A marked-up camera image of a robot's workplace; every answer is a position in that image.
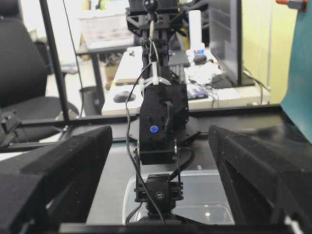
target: computer mouse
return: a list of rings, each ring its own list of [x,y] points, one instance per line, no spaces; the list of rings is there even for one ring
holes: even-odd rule
[[[128,91],[123,91],[119,94],[116,94],[115,97],[114,97],[114,102],[116,103],[123,103],[123,102],[126,102],[128,96],[129,96],[130,92]],[[136,96],[135,94],[132,94],[129,101],[134,101],[136,99]]]

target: office chair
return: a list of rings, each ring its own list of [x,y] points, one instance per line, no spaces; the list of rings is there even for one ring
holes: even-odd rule
[[[45,97],[47,67],[25,26],[14,18],[18,0],[0,0],[0,107],[16,111],[21,120],[55,119],[61,112],[60,99]],[[78,114],[77,108],[68,109]],[[38,141],[58,131],[53,127],[18,129],[18,142]]]

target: clear plastic bin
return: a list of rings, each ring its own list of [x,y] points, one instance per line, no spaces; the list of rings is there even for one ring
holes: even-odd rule
[[[88,49],[131,45],[134,36],[128,30],[125,14],[106,11],[85,11],[79,17]]]
[[[184,199],[176,203],[173,213],[204,224],[233,225],[234,219],[217,170],[185,171],[181,173],[184,183]],[[135,200],[136,177],[127,185],[122,209],[122,222],[138,203]],[[131,222],[147,216],[144,205],[132,217]]]

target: black cable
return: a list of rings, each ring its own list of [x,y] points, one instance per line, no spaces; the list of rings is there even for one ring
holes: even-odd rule
[[[176,169],[174,172],[172,172],[172,174],[171,174],[170,177],[169,177],[169,180],[173,180],[174,178],[176,178],[176,177],[178,176],[178,174],[179,174],[179,171],[180,171],[180,172],[184,171],[186,168],[188,168],[188,167],[191,165],[191,163],[192,163],[192,162],[194,161],[194,159],[195,159],[194,150],[192,150],[190,147],[183,147],[183,148],[181,148],[181,150],[188,150],[188,151],[190,151],[190,152],[191,152],[191,156],[190,156],[190,158],[189,158],[185,163],[183,163],[183,164],[181,165],[180,168],[178,168],[178,169]]]
[[[145,185],[145,183],[144,183],[144,180],[143,180],[143,178],[142,178],[142,176],[141,176],[141,174],[140,174],[140,172],[139,172],[139,169],[137,168],[136,162],[135,162],[135,160],[134,160],[133,157],[132,157],[132,154],[131,154],[131,151],[130,151],[130,141],[129,141],[129,138],[130,138],[130,137],[129,137],[129,132],[130,132],[131,120],[130,120],[130,112],[129,112],[129,109],[128,109],[128,102],[129,102],[129,100],[130,100],[130,97],[131,97],[131,95],[132,95],[132,93],[133,93],[133,91],[134,91],[136,85],[138,84],[138,81],[139,81],[140,78],[142,77],[143,73],[144,73],[151,65],[152,65],[152,64],[149,63],[148,65],[146,65],[146,67],[143,68],[143,70],[142,70],[140,76],[137,78],[137,80],[136,80],[135,84],[133,85],[133,88],[132,88],[132,90],[131,90],[131,92],[130,92],[130,94],[129,94],[127,100],[126,100],[126,112],[127,112],[127,120],[128,120],[127,135],[126,135],[126,143],[127,143],[128,155],[129,155],[129,158],[130,158],[130,160],[131,160],[131,162],[132,162],[132,164],[133,164],[133,167],[135,168],[136,175],[137,175],[137,177],[139,178],[139,180],[140,180],[140,182],[141,182],[141,184],[142,184],[142,187],[143,187],[143,189],[144,189],[146,195],[148,196],[149,200],[151,201],[151,203],[152,203],[153,206],[155,207],[155,209],[156,209],[156,211],[157,211],[157,213],[158,213],[158,215],[159,215],[159,217],[160,217],[162,223],[163,223],[164,225],[166,225],[165,219],[163,218],[163,216],[162,216],[162,214],[161,214],[161,212],[160,212],[160,209],[158,208],[157,204],[155,203],[154,199],[152,198],[152,196],[150,195],[148,189],[146,188],[146,185]]]
[[[136,208],[127,216],[127,218],[126,218],[126,224],[128,224],[128,223],[130,222],[132,216],[134,216],[135,213],[141,208],[142,204],[143,204],[143,203],[141,202],[141,203],[139,204],[139,206],[136,207]]]
[[[168,134],[169,133],[169,127],[170,127],[170,121],[171,121],[171,110],[173,109],[173,105],[172,103],[170,102],[166,102],[167,104],[167,121],[166,121],[166,124],[165,124],[165,133]]]
[[[246,77],[249,78],[249,79],[252,79],[253,81],[255,81],[260,86],[260,88],[261,88],[260,105],[262,105],[262,103],[263,103],[263,96],[264,96],[263,89],[266,89],[268,92],[269,92],[269,89],[267,87],[265,87],[265,85],[261,81],[259,81],[256,78],[254,78],[252,76],[252,73],[247,68],[244,68],[244,70],[249,73],[249,75],[245,73]]]
[[[77,64],[77,69],[78,69],[78,75],[79,75],[79,81],[80,81],[80,87],[81,87],[81,100],[82,100],[81,111],[80,111],[80,115],[79,116],[82,117],[82,111],[83,111],[83,106],[84,106],[84,96],[83,96],[83,84],[82,84],[82,78],[81,78],[81,73],[80,73],[80,66],[79,66],[78,59],[77,59],[76,47],[75,47],[75,43],[74,43],[74,39],[73,39],[72,29],[71,29],[71,26],[70,26],[70,23],[69,23],[69,18],[68,18],[68,13],[67,13],[65,0],[63,0],[63,5],[64,5],[64,9],[65,9],[67,25],[68,25],[69,34],[70,34],[70,38],[71,38],[71,41],[72,41],[72,46],[73,46],[73,50],[74,50],[74,53],[75,53],[75,59],[76,59],[76,64]]]
[[[18,135],[17,131],[15,131],[14,133],[15,133],[16,141],[19,144],[20,143],[19,135]]]
[[[216,98],[214,97],[214,95],[217,95],[217,97],[218,97],[218,107],[220,108],[220,97],[219,97],[219,94],[212,92],[212,89],[214,88],[213,84],[209,83],[209,84],[202,85],[202,84],[199,84],[196,80],[193,80],[193,79],[190,79],[190,78],[189,78],[189,81],[192,84],[195,84],[195,85],[197,85],[197,86],[199,86],[199,87],[201,87],[201,88],[203,88],[203,89],[205,89],[207,91],[207,95],[213,99],[213,101],[212,101],[212,109],[214,108],[215,101],[216,101]]]

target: blue led light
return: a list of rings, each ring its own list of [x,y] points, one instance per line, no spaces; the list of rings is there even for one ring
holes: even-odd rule
[[[151,131],[151,133],[158,133],[159,128],[158,128],[158,126],[153,125],[152,127],[150,127],[150,131]]]

